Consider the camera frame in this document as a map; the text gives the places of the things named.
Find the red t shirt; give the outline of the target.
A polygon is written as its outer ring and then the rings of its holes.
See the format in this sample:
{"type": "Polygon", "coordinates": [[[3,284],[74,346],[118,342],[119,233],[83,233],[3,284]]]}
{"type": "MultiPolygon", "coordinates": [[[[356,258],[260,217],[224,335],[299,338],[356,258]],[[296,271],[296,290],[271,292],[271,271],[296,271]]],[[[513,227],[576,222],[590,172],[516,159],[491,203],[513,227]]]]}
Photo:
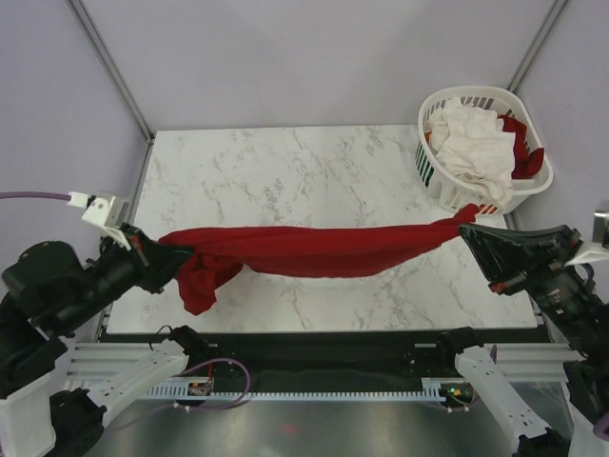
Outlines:
{"type": "Polygon", "coordinates": [[[159,243],[194,250],[176,280],[185,310],[200,315],[216,303],[216,290],[244,267],[294,278],[373,276],[453,240],[459,226],[475,222],[478,213],[469,204],[431,224],[379,228],[191,228],[159,243]]]}

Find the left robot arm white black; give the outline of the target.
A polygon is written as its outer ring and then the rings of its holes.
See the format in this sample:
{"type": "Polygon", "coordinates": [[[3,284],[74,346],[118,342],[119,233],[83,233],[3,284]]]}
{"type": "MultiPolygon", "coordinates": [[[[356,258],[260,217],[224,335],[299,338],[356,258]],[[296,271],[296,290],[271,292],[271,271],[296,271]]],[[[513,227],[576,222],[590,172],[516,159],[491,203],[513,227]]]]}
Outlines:
{"type": "Polygon", "coordinates": [[[83,456],[109,424],[147,390],[208,364],[195,330],[171,330],[156,348],[95,387],[50,393],[65,339],[132,288],[162,292],[194,254],[123,225],[127,242],[106,238],[97,260],[82,266],[71,245],[47,241],[7,268],[1,302],[1,450],[6,456],[83,456]]]}

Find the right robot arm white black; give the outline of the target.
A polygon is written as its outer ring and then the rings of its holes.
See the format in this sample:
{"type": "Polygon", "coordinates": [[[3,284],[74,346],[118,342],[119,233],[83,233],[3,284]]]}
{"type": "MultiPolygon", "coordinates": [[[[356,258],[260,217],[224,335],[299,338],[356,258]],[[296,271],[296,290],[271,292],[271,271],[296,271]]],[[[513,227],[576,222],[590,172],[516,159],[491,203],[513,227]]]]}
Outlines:
{"type": "Polygon", "coordinates": [[[562,345],[507,346],[508,359],[472,328],[444,333],[438,368],[460,374],[492,414],[515,456],[605,456],[608,453],[608,305],[595,293],[596,260],[605,245],[586,243],[573,228],[514,231],[462,225],[459,233],[489,288],[498,295],[526,292],[559,331],[562,345]],[[566,384],[573,419],[563,438],[522,399],[517,380],[553,374],[566,384]]]}

